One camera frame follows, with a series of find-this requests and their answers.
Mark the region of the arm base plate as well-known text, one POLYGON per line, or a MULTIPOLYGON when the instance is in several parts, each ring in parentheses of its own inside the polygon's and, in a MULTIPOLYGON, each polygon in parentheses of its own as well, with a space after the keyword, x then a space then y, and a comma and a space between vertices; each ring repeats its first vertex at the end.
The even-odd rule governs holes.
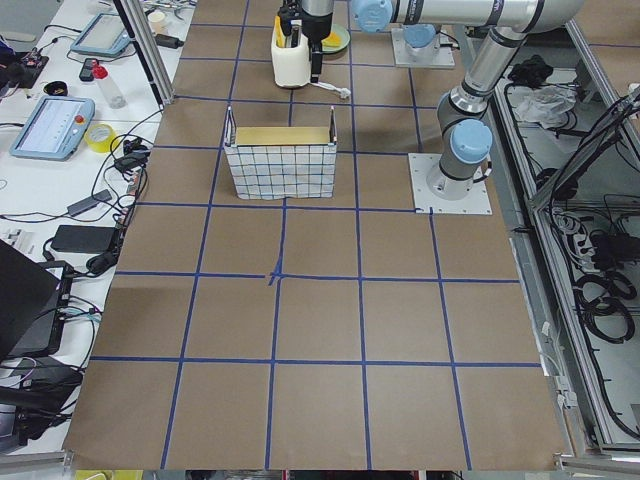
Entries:
POLYGON ((492 209, 482 175, 476 169, 472 179, 458 181, 440 170, 440 154, 408 155, 414 210, 420 214, 491 215, 492 209))
POLYGON ((405 68, 453 69, 453 47, 432 24, 402 25, 391 30, 395 65, 405 68))

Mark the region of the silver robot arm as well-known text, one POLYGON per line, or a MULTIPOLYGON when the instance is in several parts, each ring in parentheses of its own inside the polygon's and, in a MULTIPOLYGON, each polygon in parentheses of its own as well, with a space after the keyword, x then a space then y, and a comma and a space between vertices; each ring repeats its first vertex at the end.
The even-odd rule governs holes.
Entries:
POLYGON ((553 30, 571 20, 581 1, 355 1, 353 17, 362 31, 378 32, 390 23, 445 24, 489 29, 461 83, 444 95, 437 117, 443 139, 438 164, 427 185, 438 197, 459 200, 476 182, 489 154, 491 130, 482 121, 493 90, 531 33, 553 30))
POLYGON ((410 55, 427 55, 436 50, 438 33, 433 24, 404 25, 402 31, 410 55))

